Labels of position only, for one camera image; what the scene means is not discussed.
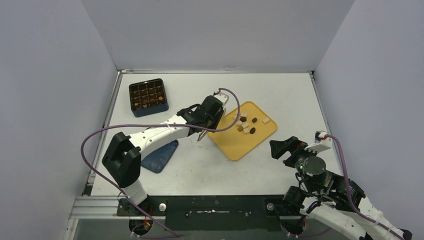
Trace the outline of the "metal tongs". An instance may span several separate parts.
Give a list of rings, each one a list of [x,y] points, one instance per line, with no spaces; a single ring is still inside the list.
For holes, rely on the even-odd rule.
[[[200,142],[209,132],[209,130],[202,130],[198,135],[197,142]]]

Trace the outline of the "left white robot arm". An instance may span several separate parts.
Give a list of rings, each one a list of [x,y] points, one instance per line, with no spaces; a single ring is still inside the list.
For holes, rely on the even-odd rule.
[[[149,195],[139,179],[141,161],[172,141],[204,133],[207,129],[215,130],[228,100],[223,93],[209,95],[201,104],[181,109],[159,127],[146,127],[130,135],[118,132],[112,137],[101,162],[131,199],[129,207],[132,211],[143,215],[150,207]]]

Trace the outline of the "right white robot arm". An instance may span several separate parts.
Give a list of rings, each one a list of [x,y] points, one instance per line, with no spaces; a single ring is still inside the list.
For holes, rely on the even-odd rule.
[[[295,136],[286,140],[270,140],[270,154],[286,167],[295,169],[297,185],[291,186],[279,203],[269,202],[270,214],[300,216],[296,224],[281,222],[289,237],[299,238],[306,219],[328,226],[350,240],[411,240],[413,234],[391,224],[371,203],[365,191],[348,176],[347,165],[339,139],[325,131],[317,131],[314,143]],[[341,174],[327,169],[319,153],[336,146]]]

